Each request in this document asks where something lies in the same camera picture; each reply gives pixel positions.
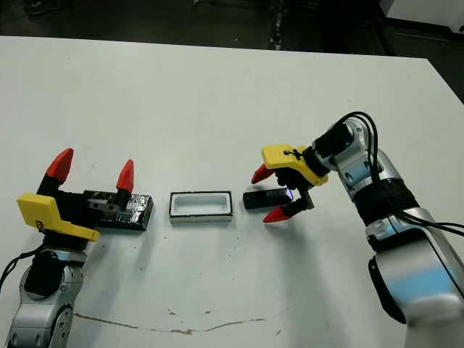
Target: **white cabinet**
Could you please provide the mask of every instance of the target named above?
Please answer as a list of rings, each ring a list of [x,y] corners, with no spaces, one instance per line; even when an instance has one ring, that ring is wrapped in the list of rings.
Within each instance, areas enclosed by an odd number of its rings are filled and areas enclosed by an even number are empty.
[[[381,7],[389,18],[446,25],[455,33],[464,25],[464,0],[381,0]]]

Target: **brown stain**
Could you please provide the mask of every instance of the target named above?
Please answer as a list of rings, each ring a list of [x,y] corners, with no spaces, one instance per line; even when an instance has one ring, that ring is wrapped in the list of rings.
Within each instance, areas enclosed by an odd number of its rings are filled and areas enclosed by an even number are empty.
[[[94,318],[94,317],[89,317],[89,316],[87,316],[87,315],[82,315],[82,314],[79,314],[79,313],[74,313],[74,316],[75,316],[75,317],[78,317],[78,318],[82,318],[82,319],[88,319],[88,320],[96,321],[96,322],[98,322],[98,323],[111,324],[111,325],[121,326],[121,327],[123,327],[123,328],[139,328],[138,326],[132,326],[132,325],[128,325],[128,324],[118,323],[118,322],[116,322],[116,321],[98,319],[98,318]]]
[[[179,328],[174,328],[174,329],[171,329],[171,330],[161,330],[161,329],[158,329],[158,328],[143,328],[143,327],[140,327],[140,326],[133,326],[133,325],[128,325],[128,324],[124,324],[124,323],[118,323],[117,321],[111,321],[111,320],[105,320],[105,319],[90,317],[88,315],[82,315],[80,313],[74,313],[74,316],[77,317],[77,318],[91,320],[91,321],[95,321],[97,323],[115,325],[115,326],[119,326],[119,327],[122,327],[122,328],[135,328],[137,330],[153,331],[153,332],[160,332],[160,333],[166,333],[166,334],[182,334],[182,335],[187,335],[187,336],[192,336],[194,332],[210,332],[210,331],[213,331],[213,330],[217,330],[219,328],[224,328],[226,326],[240,325],[240,324],[251,323],[251,322],[256,322],[256,321],[265,321],[265,319],[262,319],[262,318],[240,320],[240,321],[231,321],[230,323],[224,323],[224,324],[220,324],[220,325],[217,325],[217,326],[213,326],[212,328],[208,328],[206,330],[195,330],[195,329],[192,329],[192,328],[188,328],[186,330],[181,330]]]
[[[172,334],[183,334],[183,335],[189,335],[189,336],[191,336],[192,333],[194,332],[194,330],[192,330],[191,328],[188,328],[188,329],[185,330],[185,331],[176,329],[176,330],[171,330],[171,331],[169,331],[169,332],[172,333]]]
[[[252,321],[265,321],[265,319],[260,318],[260,319],[248,319],[248,320],[240,320],[240,321],[231,321],[230,323],[225,323],[225,324],[221,324],[221,325],[218,325],[218,326],[213,326],[212,328],[208,328],[206,330],[201,330],[201,331],[210,332],[210,331],[216,330],[218,328],[223,328],[225,326],[245,324],[245,323],[250,323]]]

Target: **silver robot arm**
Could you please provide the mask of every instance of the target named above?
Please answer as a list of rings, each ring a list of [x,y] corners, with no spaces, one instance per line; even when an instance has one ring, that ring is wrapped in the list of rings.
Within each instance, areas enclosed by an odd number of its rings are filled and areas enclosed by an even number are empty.
[[[378,151],[380,181],[373,183],[368,165],[369,130],[356,119],[350,118],[344,125],[345,140],[349,140],[340,144],[343,149],[339,153],[329,154],[333,149],[327,149],[327,141],[344,137],[330,134],[330,130],[324,135],[328,135],[326,141],[323,136],[312,148],[327,171],[338,172],[366,224],[367,239],[376,252],[369,273],[382,307],[407,325],[407,348],[462,347],[463,263],[442,231],[397,214],[406,212],[434,221],[419,207],[382,151]]]
[[[35,256],[33,266],[25,271],[20,282],[20,306],[6,348],[66,347],[74,301],[83,283],[85,260],[83,252],[47,246]],[[32,268],[35,275],[30,276]],[[44,289],[46,279],[42,277],[46,273],[57,275],[50,282],[55,289]]]

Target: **red fingertip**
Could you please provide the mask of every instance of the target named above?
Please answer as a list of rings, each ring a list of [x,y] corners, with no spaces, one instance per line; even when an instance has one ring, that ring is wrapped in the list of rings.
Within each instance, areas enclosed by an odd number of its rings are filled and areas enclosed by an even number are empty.
[[[276,223],[277,221],[287,220],[290,217],[283,213],[282,207],[275,208],[263,220],[264,223]]]
[[[267,169],[264,163],[254,172],[252,183],[260,182],[274,174],[274,169]]]
[[[49,169],[46,170],[46,175],[57,179],[60,183],[66,181],[67,175],[71,169],[71,161],[73,160],[74,150],[68,148],[55,157],[50,164]]]
[[[125,164],[116,184],[117,189],[123,189],[132,193],[133,190],[133,160],[128,160]]]

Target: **black box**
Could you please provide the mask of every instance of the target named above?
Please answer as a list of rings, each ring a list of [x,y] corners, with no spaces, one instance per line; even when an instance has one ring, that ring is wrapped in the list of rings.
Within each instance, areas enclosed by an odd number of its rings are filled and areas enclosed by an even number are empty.
[[[116,193],[84,191],[88,199],[110,200]],[[105,212],[98,222],[99,227],[145,231],[154,209],[153,199],[146,194],[132,194],[127,207],[120,212]]]

